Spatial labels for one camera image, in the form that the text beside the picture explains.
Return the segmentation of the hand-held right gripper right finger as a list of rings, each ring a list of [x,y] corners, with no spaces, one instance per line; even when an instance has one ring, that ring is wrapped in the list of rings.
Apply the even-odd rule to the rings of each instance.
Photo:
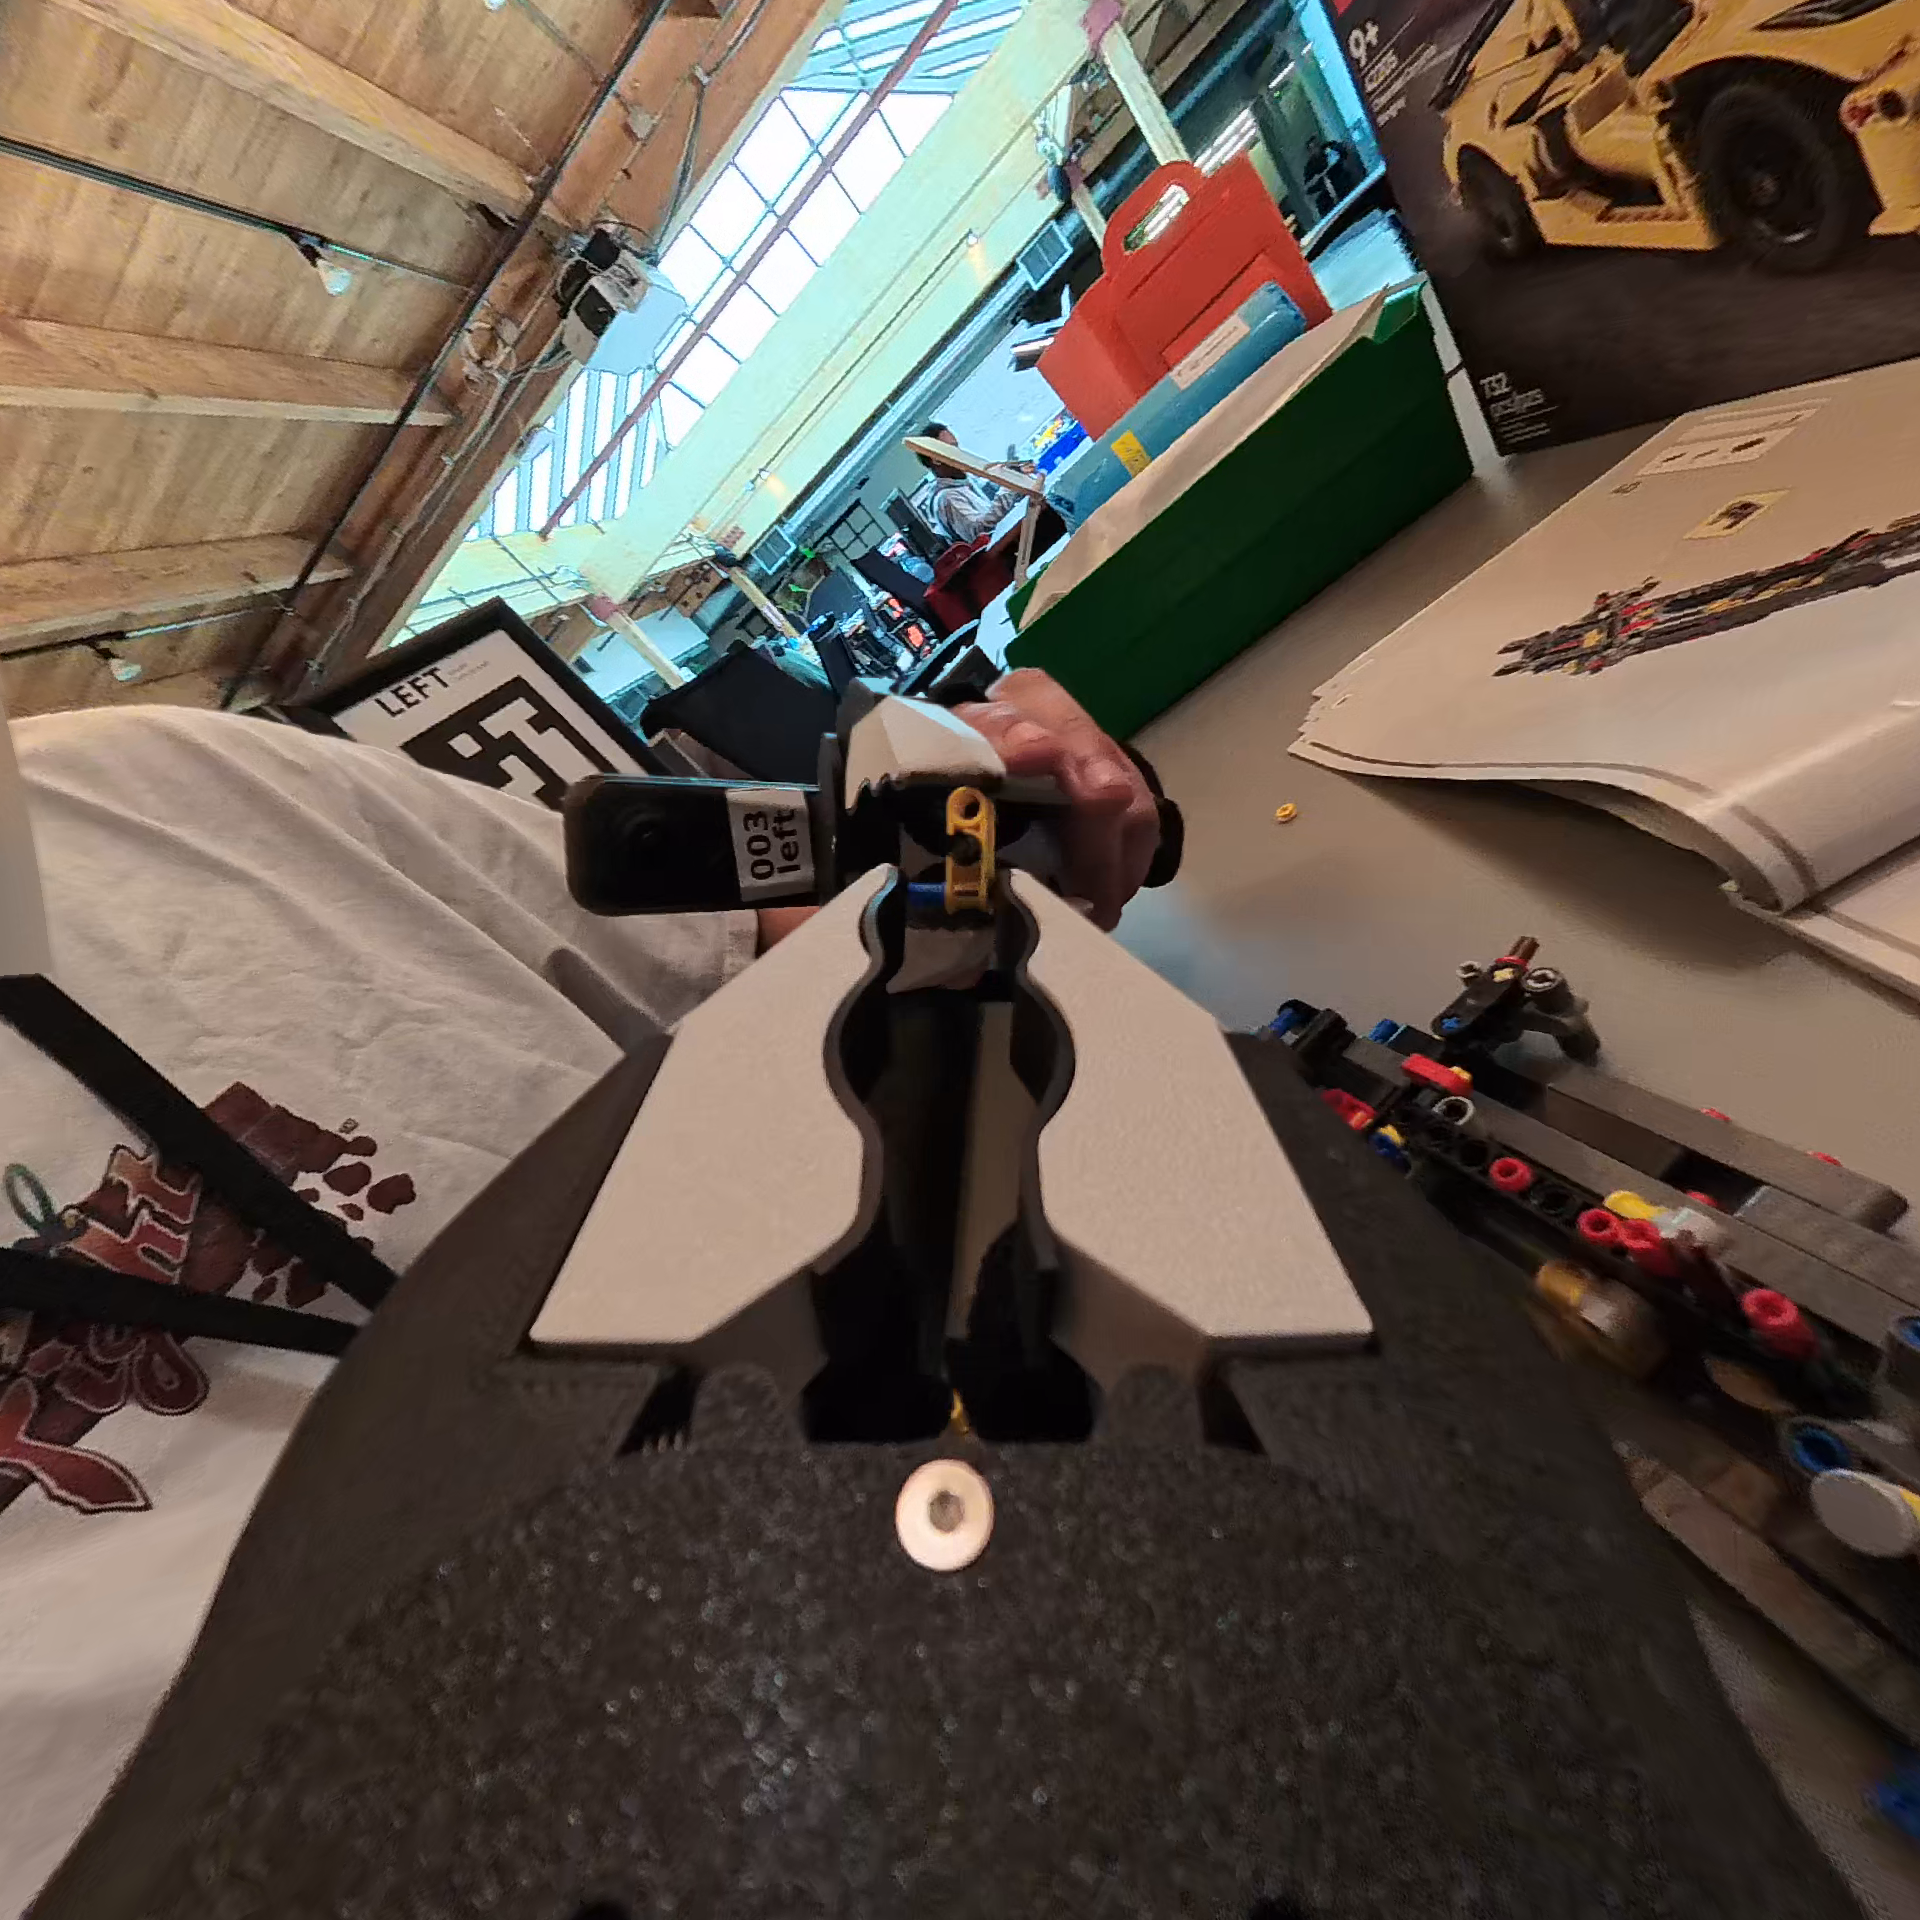
[[[1041,879],[1007,899],[1041,1005],[1041,1223],[1063,1269],[1053,1335],[1107,1392],[1201,1382],[1233,1358],[1357,1352],[1376,1321],[1227,1028]]]

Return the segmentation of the white cardboard sheet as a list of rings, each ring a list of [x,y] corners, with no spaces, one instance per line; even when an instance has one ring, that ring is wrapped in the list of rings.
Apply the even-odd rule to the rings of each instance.
[[[1423,279],[1333,313],[1280,349],[1138,481],[1100,505],[1043,569],[1021,633],[1093,612],[1120,613],[1213,589],[1251,555],[1263,593],[1297,555],[1361,556],[1403,528],[1427,472],[1461,473],[1467,449]]]

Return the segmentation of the yellow lego connector blue pin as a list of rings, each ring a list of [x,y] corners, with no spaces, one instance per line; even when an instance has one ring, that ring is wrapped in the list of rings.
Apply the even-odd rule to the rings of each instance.
[[[921,923],[986,923],[998,905],[998,805],[981,785],[956,785],[941,805],[941,853],[907,886]]]

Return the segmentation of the green storage bin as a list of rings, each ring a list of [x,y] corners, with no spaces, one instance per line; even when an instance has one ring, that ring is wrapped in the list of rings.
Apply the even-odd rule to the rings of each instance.
[[[1427,296],[1376,295],[1103,503],[1043,569],[1007,663],[1128,739],[1471,473]]]

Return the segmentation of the red office chair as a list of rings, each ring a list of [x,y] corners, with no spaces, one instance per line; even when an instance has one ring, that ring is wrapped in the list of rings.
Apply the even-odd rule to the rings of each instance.
[[[953,638],[974,622],[1000,591],[1013,589],[1018,549],[1021,522],[998,536],[956,542],[934,561],[934,576],[923,596],[937,638]]]

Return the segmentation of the red plastic case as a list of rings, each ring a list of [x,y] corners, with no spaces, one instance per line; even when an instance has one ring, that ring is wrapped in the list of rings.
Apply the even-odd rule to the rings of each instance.
[[[1251,156],[1173,159],[1108,216],[1100,276],[1043,349],[1041,375],[1081,428],[1113,428],[1218,323],[1276,286],[1310,329],[1333,318]]]

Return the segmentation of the lego instruction booklet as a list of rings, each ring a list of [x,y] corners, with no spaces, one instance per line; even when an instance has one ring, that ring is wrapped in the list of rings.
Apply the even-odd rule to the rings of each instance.
[[[1917,362],[1673,419],[1361,653],[1293,752],[1687,846],[1917,995]]]

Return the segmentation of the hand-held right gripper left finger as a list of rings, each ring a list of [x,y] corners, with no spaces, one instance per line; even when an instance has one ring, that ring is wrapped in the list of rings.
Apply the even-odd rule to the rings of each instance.
[[[877,866],[676,1031],[606,1183],[531,1321],[563,1358],[713,1373],[798,1396],[828,1359],[813,1282],[881,1208],[877,1126],[851,1096],[846,1021],[883,972]]]

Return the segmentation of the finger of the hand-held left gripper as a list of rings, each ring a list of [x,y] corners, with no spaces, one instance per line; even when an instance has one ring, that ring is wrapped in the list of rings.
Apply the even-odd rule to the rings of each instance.
[[[998,963],[993,916],[887,913],[887,995],[970,991]]]
[[[1007,759],[957,711],[907,695],[841,702],[841,802],[850,823],[947,815],[957,788],[998,791]]]

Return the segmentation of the black lego set box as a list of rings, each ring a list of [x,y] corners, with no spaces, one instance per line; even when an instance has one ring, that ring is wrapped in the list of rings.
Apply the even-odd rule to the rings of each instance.
[[[1914,3],[1334,3],[1504,455],[1917,356]]]

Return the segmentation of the lego car chassis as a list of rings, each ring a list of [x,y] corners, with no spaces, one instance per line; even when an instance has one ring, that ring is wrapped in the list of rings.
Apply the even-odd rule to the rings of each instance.
[[[1901,1192],[1604,1072],[1536,941],[1430,1023],[1283,1001],[1263,1039],[1393,1172],[1523,1273],[1600,1388],[1670,1546],[1901,1748],[1917,1842],[1917,1246]]]

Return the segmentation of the light blue roll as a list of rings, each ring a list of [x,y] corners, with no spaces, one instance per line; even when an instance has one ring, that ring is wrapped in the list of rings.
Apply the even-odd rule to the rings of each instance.
[[[1053,511],[1081,528],[1307,329],[1297,299],[1268,276],[1138,399],[1070,396],[1083,443],[1047,482]]]

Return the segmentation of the black framed marker sign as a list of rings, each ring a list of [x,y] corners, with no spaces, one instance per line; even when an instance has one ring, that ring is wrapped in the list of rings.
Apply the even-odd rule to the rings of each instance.
[[[551,811],[588,778],[667,762],[503,601],[371,653],[293,718]]]

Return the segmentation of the person's white t-shirt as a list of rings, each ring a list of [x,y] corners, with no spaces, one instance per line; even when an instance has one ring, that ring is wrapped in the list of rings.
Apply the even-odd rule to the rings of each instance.
[[[604,921],[551,809],[168,705],[13,722],[56,976],[404,1273],[774,941]],[[324,1358],[3,1313],[3,1915],[143,1739]]]

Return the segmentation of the person's left hand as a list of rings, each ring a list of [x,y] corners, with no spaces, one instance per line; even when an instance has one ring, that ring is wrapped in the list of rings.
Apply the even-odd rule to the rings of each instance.
[[[953,715],[994,746],[1013,778],[1061,788],[1070,809],[1058,888],[1117,932],[1164,848],[1160,798],[1134,758],[1043,669],[1016,669]]]

